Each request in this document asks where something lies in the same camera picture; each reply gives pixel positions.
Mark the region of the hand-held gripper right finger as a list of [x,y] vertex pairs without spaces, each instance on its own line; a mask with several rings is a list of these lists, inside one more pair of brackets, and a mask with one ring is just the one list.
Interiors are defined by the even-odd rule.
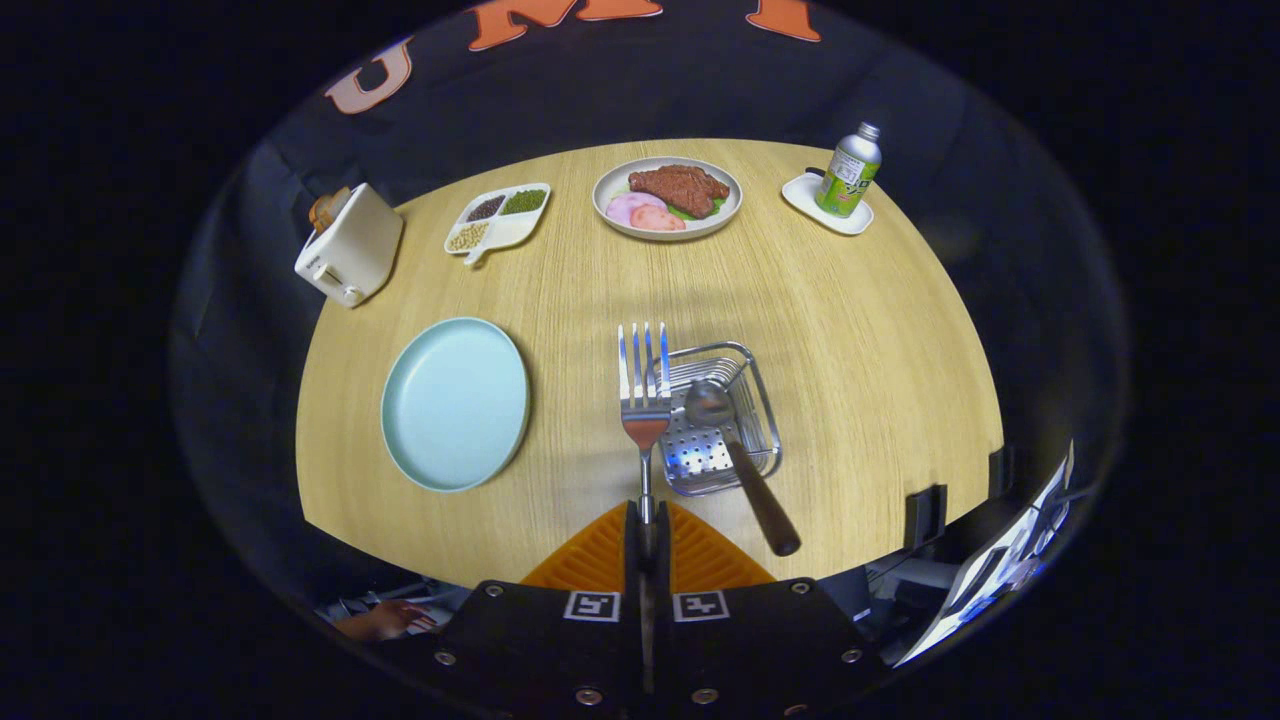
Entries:
[[675,591],[672,506],[653,525],[653,715],[822,719],[886,680],[876,647],[810,577]]

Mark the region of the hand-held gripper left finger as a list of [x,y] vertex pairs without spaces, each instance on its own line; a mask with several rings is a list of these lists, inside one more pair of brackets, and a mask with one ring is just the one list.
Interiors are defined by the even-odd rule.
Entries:
[[620,589],[486,580],[435,638],[430,684],[481,719],[627,719],[643,689],[632,502],[620,507]]

